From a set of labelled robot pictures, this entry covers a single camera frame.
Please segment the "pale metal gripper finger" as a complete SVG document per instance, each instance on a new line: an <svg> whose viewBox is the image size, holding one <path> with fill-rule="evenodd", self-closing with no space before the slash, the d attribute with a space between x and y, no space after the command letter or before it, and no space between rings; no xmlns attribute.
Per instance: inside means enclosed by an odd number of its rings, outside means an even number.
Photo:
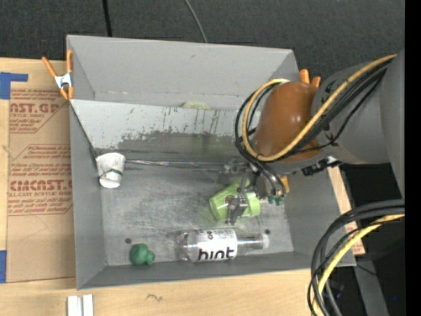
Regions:
<svg viewBox="0 0 421 316"><path fill-rule="evenodd" d="M236 225L237 219L240 218L244 211L249 207L247 196L239 194L237 196L226 197L227 218L228 225Z"/></svg>
<svg viewBox="0 0 421 316"><path fill-rule="evenodd" d="M249 163L228 163L225 164L226 194L237 195L245 193L249 183L251 166Z"/></svg>

